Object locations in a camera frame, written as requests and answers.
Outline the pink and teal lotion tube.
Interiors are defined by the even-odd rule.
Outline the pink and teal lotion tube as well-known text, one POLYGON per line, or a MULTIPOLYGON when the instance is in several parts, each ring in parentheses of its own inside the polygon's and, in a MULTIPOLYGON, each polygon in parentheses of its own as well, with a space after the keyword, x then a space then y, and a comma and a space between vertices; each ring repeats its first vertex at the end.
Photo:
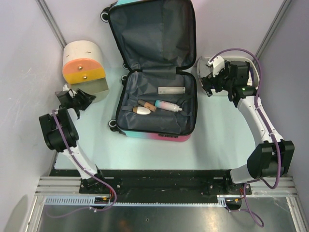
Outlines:
POLYGON ((155 101, 155 107, 163 109, 163 110, 171 111, 171 112, 180 112, 180 111, 183 110, 177 104, 170 103, 170 102, 167 102, 167 101, 161 101, 161 100, 155 101))

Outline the pink and teal kids suitcase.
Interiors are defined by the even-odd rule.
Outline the pink and teal kids suitcase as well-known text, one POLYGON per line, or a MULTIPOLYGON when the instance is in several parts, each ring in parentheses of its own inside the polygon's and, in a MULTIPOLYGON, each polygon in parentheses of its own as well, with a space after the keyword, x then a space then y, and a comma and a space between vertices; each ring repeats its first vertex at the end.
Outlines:
POLYGON ((189 0, 119 0, 101 12, 110 25, 123 66, 123 89, 112 131, 128 137, 183 142, 197 120, 197 82, 187 70, 197 57, 196 18, 189 0), (185 87, 184 94, 158 94, 158 87, 185 87), (148 115, 132 112, 138 100, 156 100, 183 110, 156 108, 148 115))

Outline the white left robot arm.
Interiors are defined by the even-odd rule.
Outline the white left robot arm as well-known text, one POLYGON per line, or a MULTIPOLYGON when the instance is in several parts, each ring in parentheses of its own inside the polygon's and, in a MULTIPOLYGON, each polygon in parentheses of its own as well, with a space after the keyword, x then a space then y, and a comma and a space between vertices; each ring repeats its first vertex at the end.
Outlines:
POLYGON ((80 118, 80 112, 86 110, 96 96, 67 86, 55 95, 60 102, 58 109, 39 117, 44 141, 49 149, 63 154, 73 163, 81 177, 80 193, 102 193, 107 182, 80 147, 74 125, 80 118))

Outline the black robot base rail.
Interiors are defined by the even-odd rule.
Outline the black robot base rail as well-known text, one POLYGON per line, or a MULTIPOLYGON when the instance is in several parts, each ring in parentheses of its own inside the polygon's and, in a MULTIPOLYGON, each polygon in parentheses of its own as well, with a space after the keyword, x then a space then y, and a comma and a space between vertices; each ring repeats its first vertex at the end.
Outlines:
POLYGON ((81 177, 77 170, 53 169, 50 177, 76 177, 81 194, 111 193, 124 195, 130 190, 199 191, 205 195, 237 195, 251 193, 251 185, 261 183, 270 189, 279 186, 275 177, 260 178, 239 184, 232 181, 228 170, 99 170, 96 179, 81 177))

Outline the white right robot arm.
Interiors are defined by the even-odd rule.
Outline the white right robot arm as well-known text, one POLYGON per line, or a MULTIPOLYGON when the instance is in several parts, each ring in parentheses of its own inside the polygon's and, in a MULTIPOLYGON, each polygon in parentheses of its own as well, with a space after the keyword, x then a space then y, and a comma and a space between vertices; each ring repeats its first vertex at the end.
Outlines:
POLYGON ((201 58, 197 63, 203 90, 208 96, 227 92, 229 101, 245 118, 256 145, 246 164, 230 170, 230 177, 223 181, 228 194, 239 190, 240 183, 265 181, 267 177, 275 178, 274 184, 266 184, 275 189, 280 177, 288 172, 295 150, 293 142, 284 140, 270 122, 258 96, 258 86, 248 84, 255 72, 249 61, 228 61, 221 56, 212 61, 201 58))

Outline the white rectangular plastic basin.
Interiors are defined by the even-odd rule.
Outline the white rectangular plastic basin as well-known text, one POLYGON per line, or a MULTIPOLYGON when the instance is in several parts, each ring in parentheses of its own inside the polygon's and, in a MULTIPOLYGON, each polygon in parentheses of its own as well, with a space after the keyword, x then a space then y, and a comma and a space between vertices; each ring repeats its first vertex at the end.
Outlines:
POLYGON ((257 70, 255 67, 251 67, 253 63, 247 58, 223 59, 225 60, 225 68, 229 70, 229 91, 215 92, 212 89, 212 96, 227 96, 229 101, 237 107, 240 101, 254 97, 256 93, 254 81, 258 81, 258 76, 254 76, 254 74, 257 73, 257 70))

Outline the cream and orange drawer box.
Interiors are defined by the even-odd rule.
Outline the cream and orange drawer box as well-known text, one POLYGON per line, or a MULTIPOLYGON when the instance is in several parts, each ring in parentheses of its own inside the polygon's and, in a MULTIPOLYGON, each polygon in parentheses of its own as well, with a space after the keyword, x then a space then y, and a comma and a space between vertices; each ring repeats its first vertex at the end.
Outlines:
POLYGON ((79 40, 65 46, 62 75, 69 88, 95 96, 94 102, 103 100, 109 93, 103 54, 94 42, 79 40))

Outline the brown cylindrical cosmetic tube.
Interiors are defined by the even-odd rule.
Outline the brown cylindrical cosmetic tube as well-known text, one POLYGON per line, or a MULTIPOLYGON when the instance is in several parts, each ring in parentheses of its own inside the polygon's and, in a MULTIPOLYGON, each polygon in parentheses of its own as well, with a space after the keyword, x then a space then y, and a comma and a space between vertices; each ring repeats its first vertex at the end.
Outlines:
POLYGON ((140 106, 143 106, 143 107, 149 109, 149 110, 152 111, 152 112, 155 112, 155 111, 156 111, 156 107, 155 107, 154 105, 150 104, 150 103, 147 102, 147 101, 144 101, 144 100, 139 99, 139 100, 138 100, 138 104, 139 104, 140 106))

